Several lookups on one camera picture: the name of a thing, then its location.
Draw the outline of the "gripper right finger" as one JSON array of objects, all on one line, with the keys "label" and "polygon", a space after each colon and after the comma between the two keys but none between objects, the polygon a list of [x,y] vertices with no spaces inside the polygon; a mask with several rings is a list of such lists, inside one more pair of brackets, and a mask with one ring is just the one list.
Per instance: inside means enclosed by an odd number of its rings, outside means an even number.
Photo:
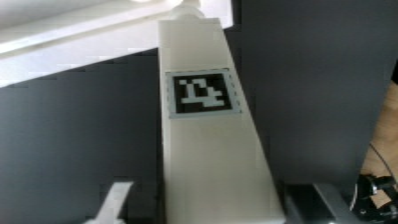
[{"label": "gripper right finger", "polygon": [[359,224],[343,196],[331,184],[285,187],[287,224]]}]

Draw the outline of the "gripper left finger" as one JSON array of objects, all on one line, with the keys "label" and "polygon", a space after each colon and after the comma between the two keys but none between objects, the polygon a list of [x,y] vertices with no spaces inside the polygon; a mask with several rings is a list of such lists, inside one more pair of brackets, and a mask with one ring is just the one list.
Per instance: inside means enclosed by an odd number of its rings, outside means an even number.
[{"label": "gripper left finger", "polygon": [[114,182],[86,224],[159,224],[159,186],[136,181]]}]

